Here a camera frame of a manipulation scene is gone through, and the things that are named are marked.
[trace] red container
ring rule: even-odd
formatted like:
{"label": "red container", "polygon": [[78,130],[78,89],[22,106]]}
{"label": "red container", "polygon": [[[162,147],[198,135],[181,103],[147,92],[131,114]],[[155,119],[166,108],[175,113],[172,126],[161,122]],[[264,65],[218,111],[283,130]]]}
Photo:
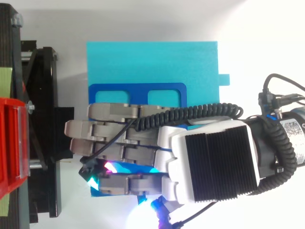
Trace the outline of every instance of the red container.
{"label": "red container", "polygon": [[29,175],[29,124],[25,103],[0,98],[0,199]]}

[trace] cable connector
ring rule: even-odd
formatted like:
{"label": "cable connector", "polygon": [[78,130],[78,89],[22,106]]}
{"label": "cable connector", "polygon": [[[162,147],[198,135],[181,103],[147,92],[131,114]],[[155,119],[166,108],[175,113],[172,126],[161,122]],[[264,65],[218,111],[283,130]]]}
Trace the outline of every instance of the cable connector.
{"label": "cable connector", "polygon": [[276,109],[281,108],[280,99],[269,92],[269,89],[263,89],[263,92],[258,94],[258,104],[261,107],[263,116],[270,115]]}

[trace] pink light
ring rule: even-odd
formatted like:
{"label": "pink light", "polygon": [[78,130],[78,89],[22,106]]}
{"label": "pink light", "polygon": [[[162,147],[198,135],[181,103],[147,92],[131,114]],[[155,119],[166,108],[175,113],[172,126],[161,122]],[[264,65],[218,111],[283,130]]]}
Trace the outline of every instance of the pink light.
{"label": "pink light", "polygon": [[118,171],[116,171],[115,167],[110,162],[107,162],[104,167],[106,169],[110,170],[112,173],[118,172]]}

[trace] green paper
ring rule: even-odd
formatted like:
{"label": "green paper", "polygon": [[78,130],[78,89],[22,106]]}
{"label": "green paper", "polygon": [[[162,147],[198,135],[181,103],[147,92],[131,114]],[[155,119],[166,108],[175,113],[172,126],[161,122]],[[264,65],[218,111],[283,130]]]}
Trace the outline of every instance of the green paper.
{"label": "green paper", "polygon": [[0,98],[10,97],[12,68],[0,68]]}
{"label": "green paper", "polygon": [[6,194],[2,199],[0,199],[0,217],[7,217],[9,214],[9,205],[10,205],[10,195]]}

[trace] black heat sink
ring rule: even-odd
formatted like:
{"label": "black heat sink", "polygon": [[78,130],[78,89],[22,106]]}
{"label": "black heat sink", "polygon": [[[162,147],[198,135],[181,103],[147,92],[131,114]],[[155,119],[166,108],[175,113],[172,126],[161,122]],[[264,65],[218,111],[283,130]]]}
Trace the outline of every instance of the black heat sink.
{"label": "black heat sink", "polygon": [[195,202],[226,200],[257,189],[246,126],[185,137]]}

